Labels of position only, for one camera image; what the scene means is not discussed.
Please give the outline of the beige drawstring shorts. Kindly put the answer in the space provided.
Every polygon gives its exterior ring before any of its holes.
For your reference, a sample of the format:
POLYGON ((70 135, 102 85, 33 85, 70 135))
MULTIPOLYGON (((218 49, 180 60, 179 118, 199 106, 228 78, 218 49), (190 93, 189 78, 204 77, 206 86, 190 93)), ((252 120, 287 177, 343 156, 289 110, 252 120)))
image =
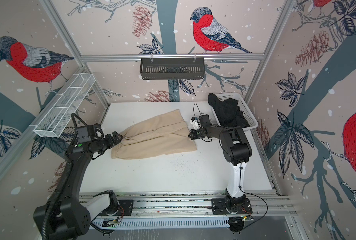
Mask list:
POLYGON ((181 116, 174 110, 134 124, 123 132, 121 143, 112 148, 111 158, 139 160, 161 155, 193 152, 196 144, 181 116))

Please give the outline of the white plastic laundry basket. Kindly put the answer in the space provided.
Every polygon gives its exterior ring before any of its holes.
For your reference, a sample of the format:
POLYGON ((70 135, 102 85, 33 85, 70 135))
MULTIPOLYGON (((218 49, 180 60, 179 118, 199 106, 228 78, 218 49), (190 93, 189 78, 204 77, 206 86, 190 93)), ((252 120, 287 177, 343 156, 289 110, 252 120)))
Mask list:
MULTIPOLYGON (((255 129, 258 127, 258 121, 256 120, 255 116, 253 115, 252 111, 249 109, 248 105, 244 101, 243 97, 238 93, 225 93, 225 94, 215 94, 219 100, 224 101, 228 98, 232 98, 238 100, 238 106, 240 110, 243 111, 244 117, 247 119, 250 127, 243 128, 244 131, 249 131, 251 129, 255 129)), ((214 109, 212 108, 212 112, 215 116, 216 122, 220 125, 219 120, 215 114, 214 109)))

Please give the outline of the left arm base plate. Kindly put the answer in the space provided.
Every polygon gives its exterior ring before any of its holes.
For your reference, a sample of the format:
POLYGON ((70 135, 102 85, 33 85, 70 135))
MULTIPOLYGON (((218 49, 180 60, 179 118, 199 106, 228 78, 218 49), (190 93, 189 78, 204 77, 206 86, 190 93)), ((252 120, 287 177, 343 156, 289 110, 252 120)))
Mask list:
POLYGON ((134 201, 133 200, 118 200, 119 204, 117 207, 103 210, 99 217, 128 217, 132 215, 134 201))

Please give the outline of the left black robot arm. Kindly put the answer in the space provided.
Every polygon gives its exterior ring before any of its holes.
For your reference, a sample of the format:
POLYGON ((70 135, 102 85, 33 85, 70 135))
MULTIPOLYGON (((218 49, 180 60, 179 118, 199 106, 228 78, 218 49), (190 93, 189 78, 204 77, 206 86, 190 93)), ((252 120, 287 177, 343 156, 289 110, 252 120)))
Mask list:
POLYGON ((86 169, 94 153, 121 143, 117 132, 104 135, 101 125, 77 127, 66 149, 66 166, 56 190, 43 206, 37 207, 33 219, 44 240, 70 240, 86 234, 94 219, 79 202, 79 193, 86 169))

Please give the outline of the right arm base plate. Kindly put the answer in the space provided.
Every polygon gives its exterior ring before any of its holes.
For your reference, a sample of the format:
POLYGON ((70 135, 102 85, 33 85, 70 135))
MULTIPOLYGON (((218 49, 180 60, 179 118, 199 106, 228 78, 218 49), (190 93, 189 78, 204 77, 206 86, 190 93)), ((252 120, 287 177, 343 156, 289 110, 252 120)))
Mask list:
POLYGON ((253 213, 250 200, 247 198, 211 199, 213 215, 251 215, 253 213))

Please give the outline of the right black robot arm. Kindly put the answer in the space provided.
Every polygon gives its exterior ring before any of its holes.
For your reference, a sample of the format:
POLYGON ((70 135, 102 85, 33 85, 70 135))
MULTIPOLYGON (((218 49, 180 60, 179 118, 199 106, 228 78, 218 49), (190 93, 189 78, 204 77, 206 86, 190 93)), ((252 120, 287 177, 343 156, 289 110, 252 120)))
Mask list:
POLYGON ((228 128, 213 124, 209 115, 192 117, 191 140, 211 142, 217 138, 225 160, 231 165, 231 174, 225 190, 225 209, 231 214, 250 214, 250 206, 243 187, 244 171, 252 156, 252 148, 242 127, 228 128))

